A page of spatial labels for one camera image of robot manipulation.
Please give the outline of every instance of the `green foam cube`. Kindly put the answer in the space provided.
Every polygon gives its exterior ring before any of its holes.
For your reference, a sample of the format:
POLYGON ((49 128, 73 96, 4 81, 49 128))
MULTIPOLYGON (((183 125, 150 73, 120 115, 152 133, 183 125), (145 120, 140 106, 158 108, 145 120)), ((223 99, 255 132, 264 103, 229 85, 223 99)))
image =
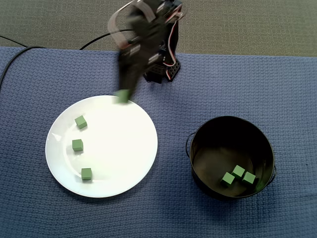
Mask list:
POLYGON ((244 173, 245 169, 240 167, 240 166, 236 166, 233 170, 233 172, 231 173, 233 176, 235 176, 237 179, 242 178, 242 175, 244 173))
POLYGON ((73 140, 73 150, 74 151, 82 151, 84 150, 84 143, 81 139, 73 140))
POLYGON ((129 89, 121 89, 119 91, 116 91, 115 95, 117 96, 116 103, 128 103, 130 90, 129 89))
POLYGON ((76 122, 76 124, 77 124, 79 129, 84 128, 84 127, 87 126, 87 122, 86 122, 86 120, 84 119, 83 116, 80 116, 80 117, 76 118, 75 122, 76 122))
POLYGON ((253 184, 255 178, 256 178, 255 175, 253 175, 252 173, 246 172, 246 174, 244 175, 242 179, 242 182, 251 185, 253 184))
POLYGON ((92 172, 91 168, 81 169, 81 179, 82 180, 91 180, 92 172))
POLYGON ((231 185, 234 180, 234 176, 230 173, 226 172, 226 174, 223 176, 221 182, 227 186, 231 185))

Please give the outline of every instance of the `gray carpet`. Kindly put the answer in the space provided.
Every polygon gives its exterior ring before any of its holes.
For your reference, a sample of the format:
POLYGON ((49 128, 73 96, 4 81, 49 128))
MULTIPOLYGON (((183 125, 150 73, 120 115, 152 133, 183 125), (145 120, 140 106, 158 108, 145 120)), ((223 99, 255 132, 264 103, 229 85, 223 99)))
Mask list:
MULTIPOLYGON (((27 45, 78 49, 107 32, 128 0, 0 0, 0 34, 27 45)), ((316 0, 183 0, 178 52, 317 56, 316 0)), ((119 17, 125 28, 124 11, 119 17)), ((0 46, 16 46, 0 39, 0 46)), ((111 37, 89 47, 115 50, 111 37)))

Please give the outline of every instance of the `wire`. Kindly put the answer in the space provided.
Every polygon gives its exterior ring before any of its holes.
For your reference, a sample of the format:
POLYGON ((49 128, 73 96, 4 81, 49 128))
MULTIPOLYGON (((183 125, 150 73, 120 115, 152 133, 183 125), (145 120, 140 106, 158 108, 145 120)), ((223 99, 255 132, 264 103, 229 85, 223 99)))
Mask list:
POLYGON ((18 45, 27 47, 25 44, 22 44, 22 43, 20 43, 20 42, 17 42, 17 41, 15 41, 15 40, 11 39, 11 38, 6 37, 6 36, 0 35, 0 37, 1 37, 1 38, 4 38, 4 39, 7 39, 7 40, 9 40, 9 41, 12 41, 12 42, 14 42, 14 43, 17 43, 18 45))
MULTIPOLYGON (((117 31, 117 32, 114 32, 114 34, 115 34, 115 33, 118 33, 118 32, 123 32, 123 31, 133 31, 133 30, 131 30, 131 29, 119 30, 119 31, 117 31)), ((112 33, 106 33, 106 34, 104 34, 104 35, 102 35, 102 36, 99 36, 99 37, 93 39, 92 41, 88 42, 87 44, 85 44, 85 45, 84 45, 82 48, 80 48, 79 50, 83 50, 83 49, 85 49, 87 46, 91 45, 93 42, 96 42, 97 40, 100 40, 101 38, 106 37, 106 36, 109 36, 109 35, 111 35, 111 34, 112 34, 112 33)))
POLYGON ((3 73, 0 77, 0 89, 1 89, 1 85, 2 85, 2 82, 3 82, 3 79, 4 79, 4 76, 6 74, 6 72, 8 71, 10 65, 13 63, 13 61, 18 58, 21 54, 23 54, 24 52, 27 52, 29 51, 30 49, 34 49, 34 48, 44 48, 42 46, 30 46, 30 47, 27 47, 23 50, 21 50, 20 52, 18 52, 15 56, 12 57, 12 59, 10 59, 10 61, 6 64, 4 70, 3 70, 3 73))

